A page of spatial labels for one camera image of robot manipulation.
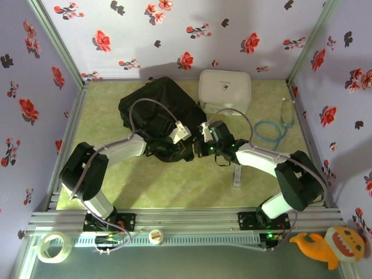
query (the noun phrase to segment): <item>white box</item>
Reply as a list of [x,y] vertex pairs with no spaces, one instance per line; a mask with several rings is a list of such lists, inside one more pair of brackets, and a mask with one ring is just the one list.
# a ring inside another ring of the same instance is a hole
[[[234,108],[246,113],[251,103],[251,78],[242,71],[204,70],[199,79],[199,105],[205,113]],[[224,115],[239,115],[223,111]]]

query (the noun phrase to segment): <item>black cloth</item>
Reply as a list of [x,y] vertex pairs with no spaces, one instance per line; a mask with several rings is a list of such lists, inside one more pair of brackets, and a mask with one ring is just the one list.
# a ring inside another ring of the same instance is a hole
[[169,135],[176,127],[174,119],[156,103],[138,102],[133,107],[133,122],[136,132],[148,143],[147,151],[163,162],[192,160],[192,143],[201,138],[198,126],[206,121],[203,110],[172,79],[162,77],[120,100],[119,111],[125,127],[131,128],[129,110],[140,98],[154,99],[163,104],[192,134],[186,141],[173,144]]

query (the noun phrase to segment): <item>plush toy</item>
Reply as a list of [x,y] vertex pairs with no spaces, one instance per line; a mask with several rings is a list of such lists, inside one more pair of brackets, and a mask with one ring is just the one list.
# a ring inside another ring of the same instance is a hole
[[330,227],[323,238],[319,234],[310,234],[313,242],[305,240],[307,233],[302,232],[289,241],[297,243],[306,256],[328,263],[333,270],[339,261],[353,263],[363,257],[364,242],[359,234],[347,227]]

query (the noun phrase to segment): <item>wire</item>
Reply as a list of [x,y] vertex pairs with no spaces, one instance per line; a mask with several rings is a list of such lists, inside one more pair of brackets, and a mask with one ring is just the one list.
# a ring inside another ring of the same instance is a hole
[[112,249],[110,249],[110,250],[108,250],[108,251],[104,251],[103,249],[102,250],[99,250],[98,248],[97,248],[97,246],[95,247],[95,249],[97,249],[100,253],[106,253],[106,254],[108,254],[108,253],[111,253],[111,252],[114,252],[114,251],[116,251],[116,250],[119,250],[120,248],[122,248],[122,247],[125,247],[125,246],[127,246],[131,241],[132,241],[132,236],[130,235],[130,233],[129,233],[129,231],[128,230],[126,230],[125,228],[123,228],[123,227],[121,227],[121,226],[118,226],[118,225],[116,225],[116,224],[114,224],[114,223],[111,223],[111,222],[108,222],[108,221],[106,221],[106,220],[104,220],[104,219],[102,219],[101,217],[99,217],[97,214],[95,214],[94,212],[92,212],[92,211],[90,211],[90,209],[88,208],[88,206],[84,203],[84,202],[81,202],[83,205],[84,205],[84,207],[93,215],[93,217],[95,217],[98,221],[100,221],[100,222],[102,222],[102,223],[105,223],[105,224],[107,224],[107,225],[109,225],[109,226],[112,226],[112,227],[114,227],[114,228],[118,228],[119,230],[122,230],[125,234],[127,234],[128,236],[129,236],[129,238],[128,238],[128,240],[126,241],[126,242],[124,242],[124,236],[123,236],[123,244],[121,244],[121,245],[119,245],[119,246],[117,246],[117,247],[114,247],[114,248],[112,248]]
[[[275,139],[269,139],[269,138],[265,138],[265,137],[261,136],[257,132],[257,127],[260,126],[260,125],[263,125],[263,124],[268,124],[268,125],[273,126],[279,132],[279,137],[277,137]],[[267,142],[271,142],[271,143],[276,143],[276,146],[274,147],[274,151],[276,151],[277,148],[278,148],[278,146],[279,146],[279,144],[280,144],[280,142],[281,142],[281,140],[287,135],[288,129],[294,126],[295,120],[293,120],[290,125],[286,125],[283,122],[283,118],[280,117],[280,124],[284,128],[284,134],[281,133],[281,130],[280,130],[280,128],[279,128],[278,125],[276,125],[275,123],[270,122],[270,121],[260,121],[260,122],[256,123],[255,126],[253,127],[253,130],[254,130],[255,134],[257,135],[257,137],[259,137],[261,140],[267,141]]]
[[285,233],[285,227],[284,227],[283,223],[280,223],[280,222],[278,222],[278,225],[280,225],[280,226],[281,226],[281,228],[283,229],[283,232],[282,232],[282,234],[283,234],[283,233]]
[[134,127],[134,122],[133,122],[133,107],[138,103],[138,102],[141,102],[141,101],[150,101],[150,102],[154,102],[154,103],[157,103],[158,105],[162,106],[163,109],[165,109],[169,114],[170,116],[174,119],[174,121],[178,122],[177,118],[172,114],[172,112],[167,108],[165,107],[162,103],[156,101],[156,100],[153,100],[153,99],[149,99],[149,98],[141,98],[141,99],[138,99],[136,100],[131,106],[130,106],[130,109],[129,109],[129,121],[130,121],[130,125],[131,125],[131,130],[132,130],[132,133],[129,135],[128,138],[125,138],[125,139],[120,139],[118,141],[114,141],[114,142],[111,142],[107,145],[104,145],[103,147],[99,148],[96,152],[94,152],[92,154],[92,156],[89,158],[87,164],[85,165],[85,168],[83,170],[83,173],[81,174],[78,182],[76,183],[75,185],[75,188],[74,190],[72,191],[71,195],[70,195],[70,198],[69,200],[72,201],[72,199],[74,198],[76,192],[79,190],[80,188],[80,185],[81,183],[83,182],[83,179],[93,161],[93,159],[100,153],[102,152],[103,150],[107,150],[109,149],[110,147],[113,147],[113,146],[116,146],[116,145],[119,145],[119,144],[123,144],[125,143],[126,141],[129,141],[132,139],[132,137],[134,136],[135,134],[135,127]]
[[[177,118],[172,114],[172,112],[171,112],[167,107],[165,107],[162,103],[160,103],[160,102],[158,102],[158,101],[156,101],[156,100],[153,100],[153,99],[149,99],[149,98],[141,98],[141,99],[136,100],[136,101],[131,105],[130,110],[129,110],[129,120],[130,120],[130,124],[131,124],[131,130],[132,130],[132,133],[129,135],[128,138],[120,139],[120,140],[118,140],[118,141],[114,141],[114,142],[111,142],[111,143],[109,143],[109,144],[107,144],[107,145],[104,145],[103,147],[99,148],[97,151],[95,151],[95,152],[92,154],[92,156],[88,159],[88,162],[87,162],[87,164],[85,165],[84,170],[83,170],[83,172],[81,173],[81,176],[80,176],[78,182],[76,183],[75,188],[74,188],[74,190],[72,191],[69,200],[72,200],[72,199],[74,198],[76,192],[77,192],[77,191],[79,190],[79,188],[80,188],[81,183],[83,182],[83,179],[84,179],[84,177],[85,177],[85,175],[86,175],[86,173],[87,173],[87,171],[88,171],[88,169],[89,169],[89,167],[90,167],[90,165],[91,165],[93,159],[94,159],[94,158],[95,158],[95,157],[96,157],[100,152],[102,152],[103,150],[107,150],[107,149],[109,149],[109,148],[111,148],[111,147],[113,147],[113,146],[116,146],[116,145],[119,145],[119,144],[123,144],[123,143],[125,143],[125,142],[127,142],[127,141],[129,141],[129,140],[132,139],[132,137],[133,137],[134,134],[135,134],[135,127],[134,127],[133,116],[132,116],[132,114],[133,114],[133,107],[135,106],[135,104],[137,104],[138,102],[141,102],[141,101],[150,101],[150,102],[157,103],[158,105],[162,106],[162,107],[163,107],[163,108],[164,108],[164,109],[165,109],[165,110],[170,114],[170,116],[171,116],[171,117],[172,117],[176,122],[178,122]],[[110,252],[116,251],[116,250],[118,250],[118,249],[120,249],[120,248],[122,248],[122,247],[128,245],[129,242],[131,242],[132,237],[131,237],[130,233],[129,233],[125,228],[120,227],[120,226],[117,226],[116,224],[113,224],[113,223],[111,223],[111,222],[107,222],[107,221],[105,221],[103,218],[99,217],[99,216],[96,215],[94,212],[90,211],[89,208],[88,208],[88,206],[84,203],[84,201],[81,201],[81,203],[84,205],[84,207],[85,207],[89,212],[91,212],[91,214],[92,214],[92,215],[93,215],[97,220],[99,220],[99,221],[101,221],[101,222],[103,222],[103,223],[105,223],[105,224],[107,224],[107,225],[110,225],[110,226],[112,226],[112,227],[118,228],[119,230],[122,230],[123,232],[125,232],[125,233],[129,236],[128,241],[127,241],[127,242],[124,242],[122,245],[120,245],[120,246],[118,246],[118,247],[112,248],[112,249],[110,249],[109,251],[106,251],[106,252],[103,251],[103,250],[99,250],[99,249],[96,247],[96,249],[97,249],[98,251],[100,251],[100,252],[102,252],[102,253],[110,253]]]
[[272,247],[271,251],[274,251],[274,250],[278,249],[291,236],[291,232],[295,228],[295,224],[297,222],[297,217],[298,217],[297,211],[294,211],[294,213],[295,213],[295,220],[293,221],[291,228],[289,229],[289,231],[287,232],[287,234],[285,235],[283,240],[281,242],[279,242],[279,244],[277,246]]
[[134,131],[134,123],[133,123],[133,107],[134,107],[137,103],[139,103],[139,102],[141,102],[141,101],[150,101],[150,102],[153,102],[153,103],[157,103],[159,106],[162,106],[163,109],[165,109],[165,110],[170,114],[170,116],[174,119],[175,122],[178,122],[177,118],[173,115],[173,113],[172,113],[172,112],[171,112],[171,111],[170,111],[166,106],[164,106],[162,103],[160,103],[160,102],[158,102],[158,101],[156,101],[156,100],[150,99],[150,98],[140,98],[140,99],[136,100],[136,101],[131,105],[131,107],[130,107],[130,109],[129,109],[129,122],[130,122],[130,125],[131,125],[131,127],[132,127],[132,131],[133,131],[133,133],[135,133],[135,131]]
[[269,149],[266,149],[266,148],[258,147],[258,146],[254,145],[254,144],[252,143],[252,138],[253,138],[253,125],[252,125],[251,121],[248,119],[248,117],[247,117],[244,113],[242,113],[241,111],[239,111],[239,110],[237,110],[237,109],[233,109],[233,108],[223,108],[223,109],[220,109],[220,110],[218,110],[217,112],[215,112],[214,115],[211,116],[211,118],[207,121],[207,125],[210,124],[210,122],[213,120],[214,117],[216,117],[216,115],[217,115],[218,113],[220,113],[220,112],[222,112],[222,111],[224,111],[224,110],[232,110],[232,111],[234,111],[234,112],[237,112],[237,113],[241,114],[241,115],[245,118],[245,120],[248,122],[249,127],[251,128],[251,134],[250,134],[250,136],[249,136],[248,144],[249,144],[252,148],[257,149],[258,151],[265,151],[265,152],[268,152],[268,153],[270,153],[270,154],[272,154],[272,155],[274,155],[274,156],[276,156],[276,157],[278,157],[278,158],[282,158],[282,159],[285,159],[285,160],[289,160],[289,161],[292,162],[293,164],[295,164],[295,165],[301,167],[302,169],[306,170],[308,173],[310,173],[310,175],[311,175],[312,177],[314,177],[314,178],[319,182],[319,184],[320,184],[320,185],[322,186],[322,188],[323,188],[324,195],[323,195],[323,198],[322,198],[320,201],[318,201],[318,202],[313,202],[312,205],[313,205],[313,204],[316,204],[316,203],[324,202],[324,201],[327,199],[327,197],[328,197],[328,189],[327,189],[326,184],[325,184],[324,181],[323,181],[323,180],[322,180],[322,179],[321,179],[321,178],[320,178],[320,177],[319,177],[315,172],[313,172],[311,169],[309,169],[308,167],[306,167],[306,166],[303,165],[302,163],[297,162],[296,160],[293,160],[291,157],[289,157],[289,156],[287,156],[287,155],[284,155],[284,154],[281,154],[281,153],[279,153],[279,152],[272,151],[272,150],[269,150]]
[[[322,188],[323,188],[323,191],[324,191],[324,195],[323,195],[323,197],[322,197],[322,199],[320,200],[320,201],[318,201],[318,202],[313,202],[313,203],[311,203],[311,205],[314,205],[314,204],[317,204],[317,203],[323,203],[326,199],[327,199],[327,197],[328,197],[328,189],[327,189],[327,186],[326,186],[326,184],[324,183],[324,181],[315,173],[315,172],[313,172],[311,169],[309,169],[308,167],[306,167],[305,165],[303,165],[302,163],[300,163],[300,162],[297,162],[296,160],[293,160],[291,157],[289,157],[289,156],[287,156],[287,155],[284,155],[284,154],[281,154],[281,153],[279,153],[279,152],[276,152],[276,151],[271,151],[271,150],[268,150],[268,149],[265,149],[265,148],[261,148],[261,147],[258,147],[258,146],[256,146],[256,145],[254,145],[253,143],[252,143],[252,138],[253,138],[253,131],[254,131],[254,129],[253,129],[253,125],[252,125],[252,123],[251,123],[251,121],[249,120],[249,118],[244,114],[244,113],[242,113],[241,111],[239,111],[239,110],[237,110],[237,109],[233,109],[233,108],[223,108],[223,109],[220,109],[220,110],[218,110],[217,112],[215,112],[214,113],[214,115],[212,115],[211,116],[211,118],[207,121],[207,124],[209,125],[210,124],[210,122],[213,120],[213,118],[218,114],[218,113],[220,113],[220,112],[222,112],[222,111],[224,111],[224,110],[232,110],[232,111],[234,111],[234,112],[237,112],[237,113],[239,113],[239,114],[241,114],[244,118],[245,118],[245,120],[248,122],[248,124],[249,124],[249,127],[251,128],[251,134],[250,134],[250,136],[249,136],[249,142],[248,142],[248,144],[252,147],[252,148],[254,148],[254,149],[257,149],[257,150],[259,150],[259,151],[265,151],[265,152],[268,152],[268,153],[270,153],[270,154],[272,154],[272,155],[274,155],[274,156],[276,156],[276,157],[278,157],[278,158],[282,158],[282,159],[286,159],[286,160],[289,160],[290,162],[292,162],[293,164],[295,164],[295,165],[297,165],[297,166],[299,166],[299,167],[301,167],[302,169],[304,169],[305,171],[307,171],[308,173],[310,173],[310,175],[311,176],[313,176],[318,182],[319,182],[319,184],[322,186]],[[295,220],[294,220],[294,222],[292,223],[292,226],[291,226],[291,228],[289,229],[289,231],[287,232],[287,234],[286,234],[286,236],[284,237],[284,239],[275,247],[275,249],[277,249],[278,247],[280,247],[287,239],[288,239],[288,237],[289,237],[289,235],[290,235],[290,233],[292,232],[292,230],[294,229],[294,227],[295,227],[295,224],[296,224],[296,222],[297,222],[297,216],[298,216],[298,214],[297,214],[297,212],[296,211],[294,211],[295,212]]]

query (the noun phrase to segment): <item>clear tape roll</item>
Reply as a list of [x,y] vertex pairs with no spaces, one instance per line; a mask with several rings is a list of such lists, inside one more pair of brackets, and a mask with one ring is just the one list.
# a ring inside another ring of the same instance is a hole
[[[50,257],[48,249],[51,241],[56,238],[62,239],[62,249],[55,257]],[[43,263],[61,263],[70,255],[72,247],[70,237],[58,231],[50,232],[37,245],[37,256]]]

